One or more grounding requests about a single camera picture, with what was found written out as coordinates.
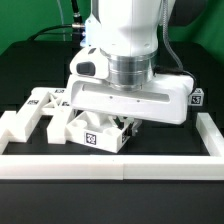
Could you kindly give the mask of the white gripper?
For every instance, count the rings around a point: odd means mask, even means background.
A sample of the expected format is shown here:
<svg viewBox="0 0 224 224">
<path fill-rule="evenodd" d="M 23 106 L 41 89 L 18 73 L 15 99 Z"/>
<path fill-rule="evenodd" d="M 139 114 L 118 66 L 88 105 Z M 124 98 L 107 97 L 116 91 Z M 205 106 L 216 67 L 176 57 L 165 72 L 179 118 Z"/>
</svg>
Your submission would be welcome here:
<svg viewBox="0 0 224 224">
<path fill-rule="evenodd" d="M 70 63 L 67 88 L 71 106 L 116 115 L 110 117 L 116 128 L 124 127 L 118 116 L 137 118 L 132 136 L 138 133 L 140 119 L 183 123 L 195 79 L 183 70 L 159 70 L 153 58 L 152 53 L 132 57 L 100 48 L 81 49 Z"/>
</svg>

